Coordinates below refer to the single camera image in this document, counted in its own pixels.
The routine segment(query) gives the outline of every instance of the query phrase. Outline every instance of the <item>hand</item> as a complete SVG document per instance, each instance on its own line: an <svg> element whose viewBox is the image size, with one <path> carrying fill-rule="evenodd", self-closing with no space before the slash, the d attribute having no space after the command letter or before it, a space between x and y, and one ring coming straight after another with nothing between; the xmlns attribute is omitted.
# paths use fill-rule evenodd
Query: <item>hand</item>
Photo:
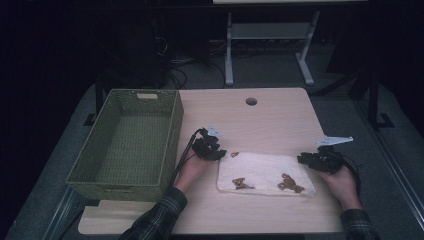
<svg viewBox="0 0 424 240"><path fill-rule="evenodd" d="M334 174L314 170L330 188L331 193L339 200L343 210L362 209L356 192L356 182L350 170L343 167Z"/></svg>
<svg viewBox="0 0 424 240"><path fill-rule="evenodd" d="M191 184L196 182L196 180L202 176L206 169L213 163L213 161L200 159L197 155L195 155L192 149L188 152L187 158L190 159L188 159L182 166L178 179L174 183L174 187L178 188L184 194L187 193Z"/></svg>

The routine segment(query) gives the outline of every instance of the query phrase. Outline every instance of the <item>towel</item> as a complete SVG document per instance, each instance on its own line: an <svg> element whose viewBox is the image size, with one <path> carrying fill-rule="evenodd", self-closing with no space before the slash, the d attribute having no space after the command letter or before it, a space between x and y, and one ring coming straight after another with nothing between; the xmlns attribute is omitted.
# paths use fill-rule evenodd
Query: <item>towel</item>
<svg viewBox="0 0 424 240"><path fill-rule="evenodd" d="M304 190L296 193L293 183L298 186L297 189L303 187ZM236 184L246 188L236 189ZM282 196L316 194L305 167L298 163L295 157L249 152L227 153L220 160L217 188L223 192L238 194Z"/></svg>

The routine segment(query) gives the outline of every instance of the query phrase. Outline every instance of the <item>cable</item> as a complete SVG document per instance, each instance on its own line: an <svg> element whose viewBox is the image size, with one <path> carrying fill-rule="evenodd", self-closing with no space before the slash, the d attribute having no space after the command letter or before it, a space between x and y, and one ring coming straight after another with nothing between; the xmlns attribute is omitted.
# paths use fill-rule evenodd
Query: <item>cable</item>
<svg viewBox="0 0 424 240"><path fill-rule="evenodd" d="M217 47L217 48L212 49L212 50L209 51L209 55L211 57L213 57L214 55L217 55L217 54L219 54L221 52L222 53L225 53L227 43L224 40L218 40L217 42L222 42L222 44L221 44L221 46L219 46L219 47Z"/></svg>
<svg viewBox="0 0 424 240"><path fill-rule="evenodd" d="M258 47L258 46L255 46L255 45L252 45L252 44L249 44L249 43L236 43L236 44L234 44L234 51L240 50L240 49L237 49L238 47L240 47L240 45L244 46L244 48L241 48L241 50L242 50L241 53L235 52L233 54L233 56L235 58L252 58L252 57L262 55L266 52L266 48L264 46ZM253 49L254 53L247 54L247 52L249 52L249 48Z"/></svg>
<svg viewBox="0 0 424 240"><path fill-rule="evenodd" d="M180 81L178 80L178 78L175 76L175 74L173 74L171 71L177 71L180 72L183 76L184 76L184 81L183 83L180 83ZM185 72L183 72L180 69L176 69L176 68L171 68L170 72L169 72L169 77L171 78L171 80L174 82L175 88L176 89L181 89L183 87L185 87L185 84L187 83L187 74Z"/></svg>
<svg viewBox="0 0 424 240"><path fill-rule="evenodd" d="M163 38L163 37L156 37L155 39L156 40L161 40L161 41L163 41L165 43L165 48L162 50L161 53L158 53L161 56L165 55L166 51L168 50L168 41L166 41L166 39Z"/></svg>
<svg viewBox="0 0 424 240"><path fill-rule="evenodd" d="M350 162L352 162L352 163L353 163L353 165L355 165L355 170L356 170L356 172L359 174L359 167L358 167L358 165L356 164L355 160L353 160L351 157L349 157L349 156L347 156L347 155L345 155L345 154L342 154L342 156L343 156L343 157L345 157L345 158L347 158L347 159L349 159L349 160L350 160Z"/></svg>
<svg viewBox="0 0 424 240"><path fill-rule="evenodd" d="M191 155L190 157L188 157L185 161L187 162L190 158L192 158L192 157L194 157L194 156L196 156L197 154L193 154L193 155Z"/></svg>
<svg viewBox="0 0 424 240"><path fill-rule="evenodd" d="M171 62L173 64L185 64L185 63L190 63L190 62L194 62L195 59L194 58L185 58L185 59L180 59L180 60L171 60Z"/></svg>
<svg viewBox="0 0 424 240"><path fill-rule="evenodd" d="M201 131L202 129L198 129L198 130L196 130L196 132L194 132L194 134L193 135L191 135L191 138L190 138L190 140L188 141L188 143L187 143L187 146L186 146L186 148L184 149L184 152L182 153L182 155L181 155L181 158L180 158L180 160L178 161L178 165L177 165L177 167L175 168L175 170L174 170L174 173L173 173L173 175L172 175L172 177L171 177L171 182L169 183L169 187L168 188L171 188L173 185L174 185L174 182L175 182L175 179L177 178L177 175L178 175L178 173L180 172L180 169L181 169L181 167L184 165L184 163L188 160L188 159L190 159L190 158L192 158L193 156L191 156L190 158L187 158L187 154L188 154L188 151L190 150L190 148L191 148L191 146L193 146L193 143L194 143L194 140L195 140L195 138L196 138L196 135Z"/></svg>
<svg viewBox="0 0 424 240"><path fill-rule="evenodd" d="M225 88L226 81L225 81L225 73L224 73L224 71L222 71L222 69L218 65L216 65L215 63L209 63L209 64L212 65L212 66L214 66L214 67L216 67L219 70L219 72L222 75L222 79L224 79L224 84L222 85L222 88Z"/></svg>

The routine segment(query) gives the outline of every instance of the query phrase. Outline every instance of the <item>plaid shirt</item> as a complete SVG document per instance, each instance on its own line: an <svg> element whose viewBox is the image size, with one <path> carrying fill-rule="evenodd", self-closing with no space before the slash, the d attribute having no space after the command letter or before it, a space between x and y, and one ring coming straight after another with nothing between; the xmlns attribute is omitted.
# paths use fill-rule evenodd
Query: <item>plaid shirt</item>
<svg viewBox="0 0 424 240"><path fill-rule="evenodd" d="M379 240L368 214L364 210L349 209L340 216L346 239L348 240Z"/></svg>
<svg viewBox="0 0 424 240"><path fill-rule="evenodd" d="M177 188L171 188L162 200L139 217L119 240L169 239L175 222L186 205L187 198L184 194ZM340 219L348 240L380 239L365 211L350 209L343 212Z"/></svg>
<svg viewBox="0 0 424 240"><path fill-rule="evenodd" d="M139 217L119 240L169 239L187 198L177 188L171 188L151 210Z"/></svg>

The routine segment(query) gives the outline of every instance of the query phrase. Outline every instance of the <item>plastic basket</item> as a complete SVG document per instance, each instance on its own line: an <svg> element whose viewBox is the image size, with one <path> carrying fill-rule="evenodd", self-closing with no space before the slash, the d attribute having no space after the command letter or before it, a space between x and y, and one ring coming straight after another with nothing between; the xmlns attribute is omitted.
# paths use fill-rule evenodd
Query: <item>plastic basket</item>
<svg viewBox="0 0 424 240"><path fill-rule="evenodd" d="M183 115L178 91L111 90L66 183L89 199L159 200Z"/></svg>

